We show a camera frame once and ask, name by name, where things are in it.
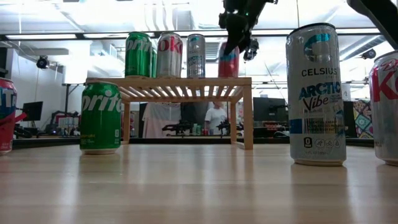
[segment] wooden shelf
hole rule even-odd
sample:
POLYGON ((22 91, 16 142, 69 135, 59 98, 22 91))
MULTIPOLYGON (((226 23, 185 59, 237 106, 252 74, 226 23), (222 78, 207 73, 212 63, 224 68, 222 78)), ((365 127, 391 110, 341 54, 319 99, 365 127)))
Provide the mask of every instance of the wooden shelf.
MULTIPOLYGON (((231 102, 231 143, 236 142, 236 103, 243 98, 244 144, 235 144, 253 149, 253 118, 251 78, 88 78, 88 82, 110 82, 117 84, 124 103, 130 110, 130 102, 231 102)), ((124 137, 128 139, 130 113, 124 113, 124 137)))

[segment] table surface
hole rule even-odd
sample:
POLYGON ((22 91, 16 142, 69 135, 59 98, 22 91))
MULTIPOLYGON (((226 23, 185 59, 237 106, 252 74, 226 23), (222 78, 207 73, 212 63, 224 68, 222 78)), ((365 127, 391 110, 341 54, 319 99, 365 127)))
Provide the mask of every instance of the table surface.
POLYGON ((0 223, 398 223, 398 167, 347 151, 344 167, 309 167, 282 144, 15 150, 0 157, 0 223))

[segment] computer screen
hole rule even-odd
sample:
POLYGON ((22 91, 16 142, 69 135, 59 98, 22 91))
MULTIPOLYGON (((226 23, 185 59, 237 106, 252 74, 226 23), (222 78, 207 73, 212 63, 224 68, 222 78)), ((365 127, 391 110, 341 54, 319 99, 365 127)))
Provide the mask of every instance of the computer screen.
POLYGON ((42 119, 43 101, 24 103, 23 112, 27 115, 23 121, 40 121, 42 119))
POLYGON ((253 98, 255 121, 287 121, 287 110, 284 99, 253 98))

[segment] soda can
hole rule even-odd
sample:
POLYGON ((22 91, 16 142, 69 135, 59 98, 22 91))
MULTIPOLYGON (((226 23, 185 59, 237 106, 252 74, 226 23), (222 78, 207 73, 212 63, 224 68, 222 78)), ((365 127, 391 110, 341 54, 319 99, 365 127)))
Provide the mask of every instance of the soda can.
POLYGON ((0 156, 12 149, 17 90, 11 80, 0 78, 0 156))
POLYGON ((178 34, 162 33, 157 44, 157 77, 181 77, 182 47, 178 34))
POLYGON ((287 37, 290 156, 298 164, 346 160, 338 37, 333 25, 310 24, 287 37))
POLYGON ((206 77, 206 40, 201 34, 191 34, 187 39, 187 77, 206 77))
POLYGON ((238 77, 239 74, 239 48, 235 47, 229 55, 224 55, 226 42, 221 44, 218 53, 218 77, 238 77))
POLYGON ((112 154, 120 147, 121 95, 108 82, 88 82, 81 99, 80 149, 112 154))
POLYGON ((375 59, 369 87, 376 157, 398 166, 398 50, 375 59))
POLYGON ((152 42, 149 35, 131 32, 126 39, 125 77, 150 78, 152 72, 152 42))
POLYGON ((156 60, 157 60, 157 52, 155 48, 152 48, 152 73, 151 78, 156 78, 156 60))

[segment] shelf leg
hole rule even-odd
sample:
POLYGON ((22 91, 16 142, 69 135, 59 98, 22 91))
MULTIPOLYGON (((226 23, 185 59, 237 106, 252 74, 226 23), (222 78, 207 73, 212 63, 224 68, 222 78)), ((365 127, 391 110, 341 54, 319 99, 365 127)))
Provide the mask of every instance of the shelf leg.
POLYGON ((251 85, 243 87, 244 149, 253 149, 253 116, 251 85))
POLYGON ((123 145, 129 144, 130 141, 130 102, 124 104, 123 115, 123 145))
POLYGON ((230 115, 231 115, 231 144, 235 144, 235 142, 236 142, 236 103, 234 103, 234 102, 231 102, 230 115))

